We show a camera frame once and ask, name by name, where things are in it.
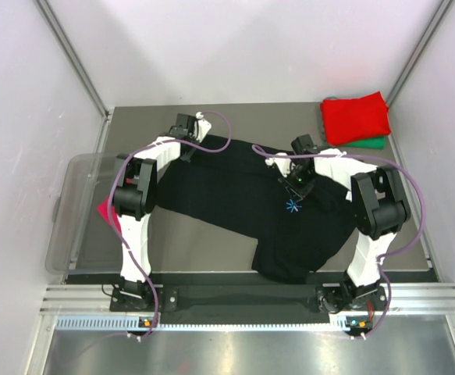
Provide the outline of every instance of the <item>cable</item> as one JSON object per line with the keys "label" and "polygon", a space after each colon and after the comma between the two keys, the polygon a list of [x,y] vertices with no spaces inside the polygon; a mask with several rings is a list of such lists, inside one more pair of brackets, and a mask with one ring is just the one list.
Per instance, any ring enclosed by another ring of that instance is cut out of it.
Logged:
{"label": "cable", "polygon": [[336,157],[342,157],[342,158],[348,158],[348,159],[356,159],[356,160],[362,160],[362,159],[369,159],[369,160],[374,160],[377,162],[389,164],[399,170],[406,178],[409,180],[410,184],[413,186],[414,190],[416,191],[416,195],[418,197],[418,201],[420,202],[420,225],[418,228],[418,232],[414,236],[414,238],[407,244],[404,245],[402,248],[398,248],[397,250],[391,251],[391,252],[386,252],[385,254],[381,254],[376,257],[376,262],[378,264],[378,271],[380,276],[385,280],[387,290],[388,290],[388,298],[386,301],[386,307],[383,310],[382,315],[379,317],[378,322],[376,325],[373,326],[373,328],[367,332],[363,338],[366,339],[370,337],[372,334],[374,334],[377,330],[378,327],[383,323],[385,320],[386,314],[389,311],[390,307],[390,302],[392,301],[392,285],[390,283],[390,279],[386,276],[385,270],[383,269],[382,261],[384,258],[388,258],[390,256],[394,255],[399,255],[403,254],[406,251],[408,251],[410,248],[412,248],[421,238],[421,235],[423,234],[423,230],[425,229],[425,224],[426,224],[426,203],[425,203],[425,197],[423,196],[423,193],[421,192],[420,185],[416,180],[411,176],[407,170],[397,164],[396,162],[393,162],[392,160],[382,158],[381,156],[371,156],[371,155],[358,155],[358,154],[342,154],[342,155],[326,155],[326,154],[304,154],[304,155],[273,155],[273,154],[268,154],[267,152],[264,151],[264,149],[259,146],[259,145],[252,145],[251,148],[253,151],[255,151],[257,154],[260,156],[264,156],[265,158],[276,158],[276,159],[309,159],[309,158],[336,158]]}
{"label": "cable", "polygon": [[104,284],[101,284],[101,291],[102,291],[102,293],[104,293],[104,294],[107,295],[108,297],[111,297],[111,298],[112,298],[112,295],[110,295],[108,292],[106,292],[106,291],[104,290]]}

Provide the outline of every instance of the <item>red fabric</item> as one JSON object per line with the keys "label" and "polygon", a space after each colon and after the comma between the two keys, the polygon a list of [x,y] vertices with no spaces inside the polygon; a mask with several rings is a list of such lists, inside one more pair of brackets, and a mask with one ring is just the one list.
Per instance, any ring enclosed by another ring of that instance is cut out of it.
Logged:
{"label": "red fabric", "polygon": [[[97,207],[97,211],[99,211],[99,213],[101,214],[101,216],[104,218],[105,222],[109,225],[110,222],[109,222],[109,216],[108,216],[108,200],[109,200],[109,197],[107,197],[103,203],[101,203],[100,205],[98,205]],[[114,205],[111,206],[111,213],[112,213],[112,219],[114,220],[115,222],[115,225],[116,225],[116,228],[118,229],[118,232],[121,233],[121,226],[119,225],[119,220],[118,220],[118,215],[116,215],[116,211],[115,211],[115,207]]]}
{"label": "red fabric", "polygon": [[380,92],[359,99],[325,99],[322,122],[329,144],[340,146],[390,134],[389,107]]}

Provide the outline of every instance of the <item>metal floor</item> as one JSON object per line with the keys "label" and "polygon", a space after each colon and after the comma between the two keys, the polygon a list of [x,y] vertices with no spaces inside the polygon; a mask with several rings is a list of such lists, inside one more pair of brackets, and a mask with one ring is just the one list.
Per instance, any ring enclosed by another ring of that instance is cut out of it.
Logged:
{"label": "metal floor", "polygon": [[[320,143],[318,103],[270,103],[234,105],[170,105],[117,107],[112,117],[105,152],[132,152],[151,143],[175,123],[177,113],[195,114],[215,110],[233,125],[233,137],[274,148],[290,149],[290,142],[310,134]],[[214,115],[208,116],[211,134],[227,136],[226,125]],[[350,148],[361,154],[393,159],[390,144],[384,150]],[[251,271],[257,240],[215,227],[179,213],[156,208],[153,212],[149,256],[155,272]],[[392,248],[405,245],[416,233],[413,221],[404,225]],[[343,271],[354,255],[357,233],[321,270]],[[427,270],[421,244],[407,254],[388,258],[387,270]]]}
{"label": "metal floor", "polygon": [[367,341],[312,332],[156,332],[141,344],[111,337],[73,360],[105,334],[56,331],[44,374],[455,375],[443,316],[389,316]]}

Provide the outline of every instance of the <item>gray tabletop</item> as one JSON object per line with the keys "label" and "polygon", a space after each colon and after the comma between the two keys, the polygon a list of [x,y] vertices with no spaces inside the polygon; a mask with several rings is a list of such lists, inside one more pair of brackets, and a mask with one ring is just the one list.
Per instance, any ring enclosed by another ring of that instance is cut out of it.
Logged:
{"label": "gray tabletop", "polygon": [[[233,125],[235,139],[282,149],[289,149],[290,142],[302,134],[310,134],[316,143],[320,142],[318,103],[116,107],[105,152],[131,152],[143,147],[175,124],[177,113],[195,114],[201,110],[224,114]],[[208,120],[213,125],[210,134],[227,136],[222,119],[209,115]],[[390,144],[383,150],[359,151],[393,159]],[[415,233],[414,222],[406,223],[391,249],[405,245]],[[255,238],[159,207],[153,212],[149,235],[149,257],[155,272],[250,271],[257,245]],[[321,270],[345,270],[354,256],[356,240],[357,232]],[[421,244],[406,254],[388,258],[385,264],[388,270],[428,269]]]}

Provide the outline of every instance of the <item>black cloth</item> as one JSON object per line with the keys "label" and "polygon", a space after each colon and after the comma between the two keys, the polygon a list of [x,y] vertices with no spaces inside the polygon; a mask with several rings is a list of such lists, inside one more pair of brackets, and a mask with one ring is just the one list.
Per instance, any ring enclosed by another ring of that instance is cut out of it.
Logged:
{"label": "black cloth", "polygon": [[[220,148],[225,142],[208,135],[201,145]],[[253,270],[303,283],[309,271],[321,268],[340,250],[355,228],[354,215],[346,188],[322,176],[300,202],[302,208],[291,213],[279,177],[250,143],[233,140],[224,152],[197,150],[190,162],[172,162],[158,184],[158,205],[257,238]]]}

